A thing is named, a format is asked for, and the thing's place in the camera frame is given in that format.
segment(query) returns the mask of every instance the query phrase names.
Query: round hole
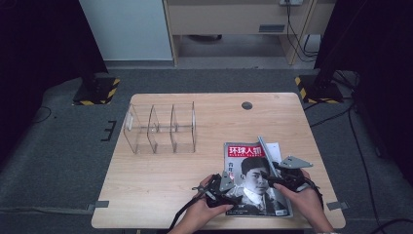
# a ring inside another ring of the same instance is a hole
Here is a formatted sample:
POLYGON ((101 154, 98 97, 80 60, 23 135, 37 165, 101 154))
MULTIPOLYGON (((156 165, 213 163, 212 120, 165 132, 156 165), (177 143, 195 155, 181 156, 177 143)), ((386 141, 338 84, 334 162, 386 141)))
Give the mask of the round hole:
POLYGON ((252 103, 249 101, 244 101, 243 104, 241 104, 241 106, 243 107, 243 109, 246 110, 252 109, 252 103))

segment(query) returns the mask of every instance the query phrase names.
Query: magazine cover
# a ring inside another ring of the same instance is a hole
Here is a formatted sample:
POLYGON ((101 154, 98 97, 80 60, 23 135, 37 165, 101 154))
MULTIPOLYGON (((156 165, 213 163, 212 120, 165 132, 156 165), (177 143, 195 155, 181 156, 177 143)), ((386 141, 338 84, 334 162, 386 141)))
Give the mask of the magazine cover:
MULTIPOLYGON (((274 162, 282 160, 277 143, 267 143, 274 162)), ((270 173, 270 166, 259 142, 224 143, 225 171, 235 187, 227 195, 243 196, 240 204, 226 215, 292 217, 291 203, 276 188, 270 187, 261 172, 270 173)))

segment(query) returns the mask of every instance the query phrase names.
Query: white wall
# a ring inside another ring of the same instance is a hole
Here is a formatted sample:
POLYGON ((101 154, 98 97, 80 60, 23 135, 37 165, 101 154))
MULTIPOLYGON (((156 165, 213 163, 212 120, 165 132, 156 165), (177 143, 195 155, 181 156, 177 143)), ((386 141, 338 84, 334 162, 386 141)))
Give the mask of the white wall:
POLYGON ((162 0, 80 0, 104 60, 172 60, 162 0))

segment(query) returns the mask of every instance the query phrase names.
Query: clear acrylic organizer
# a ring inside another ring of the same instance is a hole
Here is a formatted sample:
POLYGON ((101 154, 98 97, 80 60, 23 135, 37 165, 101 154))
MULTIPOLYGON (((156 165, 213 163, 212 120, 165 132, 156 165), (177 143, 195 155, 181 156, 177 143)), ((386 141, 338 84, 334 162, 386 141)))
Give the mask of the clear acrylic organizer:
POLYGON ((194 102, 130 104, 123 132, 135 154, 194 153, 194 102))

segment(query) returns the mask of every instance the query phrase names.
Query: black-and-yellow hazard tape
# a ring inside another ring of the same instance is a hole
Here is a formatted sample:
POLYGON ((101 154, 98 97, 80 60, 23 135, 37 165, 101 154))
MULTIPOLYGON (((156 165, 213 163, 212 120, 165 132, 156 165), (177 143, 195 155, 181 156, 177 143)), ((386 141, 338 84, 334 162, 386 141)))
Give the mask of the black-and-yellow hazard tape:
POLYGON ((300 77, 295 77, 295 84, 298 87, 298 91, 300 92, 301 98, 306 103, 340 103, 342 102, 341 99, 335 99, 331 97, 309 97, 308 92, 306 91, 303 83, 301 82, 300 77))
POLYGON ((116 93, 116 89, 118 88, 119 82, 121 80, 116 78, 113 80, 113 83, 107 93, 106 98, 99 99, 99 100, 91 100, 91 99, 81 99, 81 100, 73 100, 74 105, 94 105, 94 104, 108 104, 113 96, 116 93))

